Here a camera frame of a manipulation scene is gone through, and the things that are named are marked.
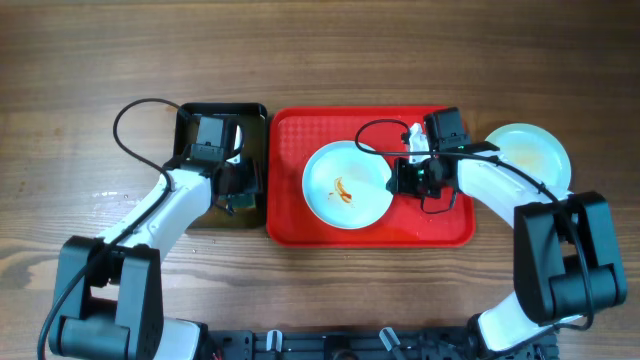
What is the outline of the yellow green sponge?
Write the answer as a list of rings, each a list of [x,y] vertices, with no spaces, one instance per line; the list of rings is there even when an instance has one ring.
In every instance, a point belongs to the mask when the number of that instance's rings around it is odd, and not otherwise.
[[[257,200],[253,194],[218,195],[215,206],[227,212],[235,212],[238,209],[256,208]]]

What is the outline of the white plate with sauce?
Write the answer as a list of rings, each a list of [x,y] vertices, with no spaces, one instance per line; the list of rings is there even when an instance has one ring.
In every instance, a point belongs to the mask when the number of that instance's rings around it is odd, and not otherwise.
[[[368,227],[387,213],[393,195],[387,189],[391,167],[384,157],[336,141],[318,149],[302,173],[302,194],[311,212],[338,229]]]

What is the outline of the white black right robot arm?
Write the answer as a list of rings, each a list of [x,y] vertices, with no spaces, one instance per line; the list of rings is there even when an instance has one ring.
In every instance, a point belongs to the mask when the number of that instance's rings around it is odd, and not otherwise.
[[[472,197],[513,230],[514,290],[474,315],[468,359],[496,359],[562,330],[586,331],[598,312],[624,303],[628,285],[608,202],[594,191],[552,187],[489,142],[395,153],[395,194],[432,197],[444,187]]]

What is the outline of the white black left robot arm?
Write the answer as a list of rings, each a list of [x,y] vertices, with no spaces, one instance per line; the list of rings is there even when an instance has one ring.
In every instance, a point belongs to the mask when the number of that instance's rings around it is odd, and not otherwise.
[[[73,236],[60,250],[51,310],[37,356],[77,359],[209,359],[207,325],[167,318],[161,263],[177,240],[219,199],[261,191],[261,169],[182,161],[159,169],[153,190],[121,222],[96,237]]]

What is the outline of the black tray with water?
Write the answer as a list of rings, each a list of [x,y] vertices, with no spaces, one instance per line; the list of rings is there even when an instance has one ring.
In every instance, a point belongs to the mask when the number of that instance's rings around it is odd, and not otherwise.
[[[240,153],[240,161],[251,158],[260,164],[263,192],[253,194],[257,200],[256,208],[227,212],[215,206],[218,195],[213,193],[212,188],[211,208],[195,220],[192,227],[194,229],[252,229],[263,226],[266,223],[266,157],[268,154],[266,108],[259,103],[186,103],[180,107],[176,115],[173,157],[166,166],[199,170],[213,181],[216,171],[229,162],[205,163],[189,158],[189,147],[196,141],[198,129],[195,122],[196,115],[231,119],[242,126],[244,146]]]

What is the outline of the red plastic tray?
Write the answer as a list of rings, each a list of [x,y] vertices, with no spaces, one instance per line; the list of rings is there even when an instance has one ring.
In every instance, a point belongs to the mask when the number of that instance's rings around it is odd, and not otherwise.
[[[388,212],[363,229],[342,230],[316,217],[303,197],[303,170],[321,147],[345,140],[376,119],[422,124],[440,105],[373,107],[290,107],[279,111],[269,129],[266,229],[283,246],[301,248],[453,248],[476,230],[473,200],[458,195],[448,209],[452,190],[422,201],[397,196]]]

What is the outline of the cleaned white plate at side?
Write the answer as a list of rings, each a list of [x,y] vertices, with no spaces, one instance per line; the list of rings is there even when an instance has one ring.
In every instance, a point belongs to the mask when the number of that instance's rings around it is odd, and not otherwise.
[[[543,128],[526,123],[499,127],[486,140],[515,166],[557,190],[568,191],[572,167],[559,140]]]

